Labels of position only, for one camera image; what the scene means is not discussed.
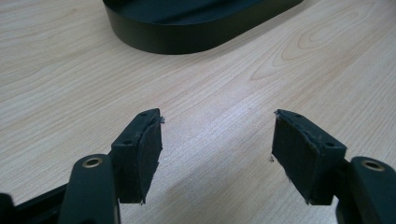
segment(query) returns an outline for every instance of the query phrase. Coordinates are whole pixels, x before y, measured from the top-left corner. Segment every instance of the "black tray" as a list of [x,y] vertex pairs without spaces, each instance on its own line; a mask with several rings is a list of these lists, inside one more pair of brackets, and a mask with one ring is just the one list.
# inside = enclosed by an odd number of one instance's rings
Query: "black tray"
[[104,0],[114,33],[126,44],[160,54],[214,47],[303,0]]

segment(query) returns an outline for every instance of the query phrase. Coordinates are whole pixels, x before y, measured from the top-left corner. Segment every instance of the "screw hole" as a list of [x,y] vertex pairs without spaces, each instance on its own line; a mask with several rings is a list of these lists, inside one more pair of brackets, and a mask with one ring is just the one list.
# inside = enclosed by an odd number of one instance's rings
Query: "screw hole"
[[122,142],[124,145],[130,146],[132,144],[131,140],[126,140]]
[[361,164],[370,170],[374,170],[378,172],[382,172],[385,170],[385,168],[381,164],[378,164],[375,161],[362,161]]
[[334,144],[333,143],[325,143],[324,144],[326,147],[334,147]]
[[90,159],[85,160],[82,163],[82,166],[85,168],[92,168],[92,167],[98,166],[100,163],[102,163],[102,161],[103,161],[102,158],[98,158],[98,157],[90,158]]

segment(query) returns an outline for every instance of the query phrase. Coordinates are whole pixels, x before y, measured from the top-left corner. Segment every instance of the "wooden table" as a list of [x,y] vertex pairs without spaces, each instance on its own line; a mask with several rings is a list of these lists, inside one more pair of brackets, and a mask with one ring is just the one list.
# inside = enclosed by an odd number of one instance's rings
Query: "wooden table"
[[113,34],[100,0],[0,2],[0,190],[25,202],[159,107],[160,166],[123,223],[335,223],[269,162],[278,108],[396,167],[396,2],[305,0],[205,52]]

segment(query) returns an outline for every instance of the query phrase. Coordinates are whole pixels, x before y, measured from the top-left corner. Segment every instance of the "light wood grain surface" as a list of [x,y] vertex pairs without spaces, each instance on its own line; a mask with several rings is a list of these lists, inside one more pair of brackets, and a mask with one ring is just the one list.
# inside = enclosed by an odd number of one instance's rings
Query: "light wood grain surface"
[[396,1],[305,0],[209,51],[165,56],[113,34],[100,0],[0,2],[0,190],[25,202],[107,154],[159,107],[147,204],[123,223],[335,223],[269,162],[278,108],[396,167]]

